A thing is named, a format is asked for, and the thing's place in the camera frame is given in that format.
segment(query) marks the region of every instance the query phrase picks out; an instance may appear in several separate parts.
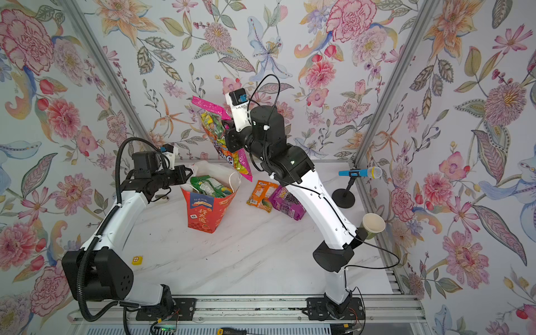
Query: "round black base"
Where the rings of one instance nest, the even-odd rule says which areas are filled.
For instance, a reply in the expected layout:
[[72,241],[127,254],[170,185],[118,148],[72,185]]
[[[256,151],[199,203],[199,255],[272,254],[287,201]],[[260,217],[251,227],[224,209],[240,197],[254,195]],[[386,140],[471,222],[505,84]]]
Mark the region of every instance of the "round black base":
[[355,204],[355,197],[352,192],[345,189],[338,189],[333,192],[331,198],[335,204],[341,208],[350,208]]

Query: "floral wallpaper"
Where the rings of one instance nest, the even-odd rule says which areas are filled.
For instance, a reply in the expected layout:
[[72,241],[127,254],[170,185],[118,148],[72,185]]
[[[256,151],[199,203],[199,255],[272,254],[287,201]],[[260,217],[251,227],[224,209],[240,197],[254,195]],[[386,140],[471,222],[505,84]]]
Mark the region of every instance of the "floral wallpaper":
[[55,0],[0,1],[0,49],[0,334],[63,333],[61,259],[112,205],[133,131]]
[[532,0],[442,0],[368,148],[397,272],[438,335],[536,334]]
[[[288,141],[313,159],[360,146],[419,9],[418,0],[78,1],[155,144],[184,159],[216,158],[193,95],[281,80]],[[268,80],[252,99],[276,102]]]

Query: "peony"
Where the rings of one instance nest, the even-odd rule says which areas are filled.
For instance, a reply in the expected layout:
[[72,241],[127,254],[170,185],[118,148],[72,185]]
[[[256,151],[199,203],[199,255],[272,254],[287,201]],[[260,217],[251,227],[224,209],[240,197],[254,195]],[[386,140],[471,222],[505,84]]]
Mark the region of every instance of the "peony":
[[78,134],[76,135],[76,144],[78,145],[78,149],[84,156],[89,156],[91,151],[94,151],[99,146],[97,145],[97,141],[91,134],[91,130],[85,125],[82,126],[82,130],[78,131]]
[[313,63],[307,71],[306,83],[310,88],[321,88],[327,86],[335,78],[333,64],[326,60]]
[[425,287],[422,284],[421,277],[419,277],[415,272],[411,272],[408,275],[408,280],[410,282],[410,293],[417,296],[417,299],[422,300],[425,297]]
[[240,83],[240,79],[238,78],[235,80],[235,79],[224,77],[223,85],[224,85],[224,90],[223,90],[224,94],[227,94],[229,92],[236,91],[239,88],[242,88],[242,83]]
[[57,39],[54,45],[54,63],[73,83],[81,86],[84,64],[75,45],[68,40]]
[[413,219],[414,213],[413,200],[411,195],[405,189],[397,187],[391,193],[391,206],[393,212],[398,215],[398,218],[403,222],[408,222]]
[[112,153],[108,154],[97,154],[97,164],[101,169],[108,170],[108,168],[113,168],[115,164],[115,155]]
[[80,115],[75,104],[67,103],[65,99],[54,99],[48,105],[48,124],[55,134],[63,139],[75,137],[78,127],[80,127]]
[[452,233],[452,240],[448,236],[443,238],[443,249],[449,252],[446,271],[456,275],[460,284],[467,277],[467,284],[476,289],[481,282],[489,284],[489,273],[484,270],[489,264],[488,257],[479,254],[482,250],[480,243],[471,245],[472,240],[473,235],[469,230],[465,231],[465,235],[456,231]]
[[317,88],[316,90],[312,91],[307,97],[307,106],[313,105],[316,107],[322,107],[324,105],[324,101],[326,101],[328,92],[329,90],[327,88]]
[[76,174],[74,178],[65,176],[65,184],[58,183],[61,191],[53,193],[56,196],[56,207],[65,208],[65,216],[76,214],[76,208],[91,204],[93,190],[86,190],[90,186],[91,181],[83,178],[81,173]]
[[29,321],[30,294],[4,295],[0,298],[0,334],[19,334]]
[[378,26],[367,30],[359,36],[352,46],[352,60],[354,65],[366,62],[378,55],[382,50],[386,38],[387,33]]
[[231,35],[220,23],[213,23],[205,29],[205,39],[216,51],[225,51],[231,46]]
[[467,172],[464,169],[464,159],[459,151],[453,153],[439,164],[439,171],[443,172],[445,177],[450,180],[460,180],[467,176]]
[[334,124],[345,124],[355,120],[360,115],[368,111],[369,103],[359,104],[357,101],[348,99],[342,106],[337,106],[333,109],[335,114]]
[[4,9],[0,22],[0,47],[20,70],[27,67],[36,75],[48,71],[54,59],[50,36],[37,19],[18,9]]
[[446,205],[452,198],[452,184],[441,175],[441,173],[429,173],[425,177],[425,185],[423,187],[425,196],[430,202],[436,205]]
[[37,233],[32,222],[18,221],[4,227],[0,233],[0,267],[7,271],[11,265],[21,266],[30,258],[37,244]]
[[286,102],[276,103],[277,112],[283,116],[285,123],[290,123],[290,120],[294,118],[294,108],[289,106]]
[[63,272],[62,261],[58,260],[56,266],[47,266],[41,277],[35,281],[32,291],[32,312],[39,315],[48,315],[60,305],[69,294],[69,283]]
[[376,15],[371,0],[338,0],[327,18],[326,31],[333,32],[333,41],[346,42],[365,32]]
[[527,104],[527,90],[519,83],[499,85],[489,91],[484,119],[489,125],[509,125],[521,115]]
[[393,170],[393,183],[399,188],[406,189],[413,175],[413,168],[399,163]]
[[394,242],[404,248],[411,248],[413,236],[406,224],[398,219],[394,219],[391,225]]
[[126,120],[122,111],[117,113],[117,116],[111,116],[106,119],[108,123],[108,133],[106,138],[115,142],[117,147],[121,146],[121,143],[126,140]]

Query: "yellow sticker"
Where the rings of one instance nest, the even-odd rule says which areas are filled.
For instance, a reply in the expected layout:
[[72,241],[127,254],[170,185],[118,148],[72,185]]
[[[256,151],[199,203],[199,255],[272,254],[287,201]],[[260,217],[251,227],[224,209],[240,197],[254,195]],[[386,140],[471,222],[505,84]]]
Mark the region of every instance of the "yellow sticker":
[[143,261],[143,256],[134,256],[134,258],[132,259],[132,264],[141,265],[142,261]]

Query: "purple snack packet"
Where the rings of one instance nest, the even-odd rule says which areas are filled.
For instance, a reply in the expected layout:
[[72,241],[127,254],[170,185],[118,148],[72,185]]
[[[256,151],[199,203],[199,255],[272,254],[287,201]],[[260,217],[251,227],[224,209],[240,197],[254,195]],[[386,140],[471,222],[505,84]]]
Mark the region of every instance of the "purple snack packet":
[[306,211],[302,204],[290,193],[286,187],[279,186],[277,190],[268,198],[272,206],[298,221],[305,215]]

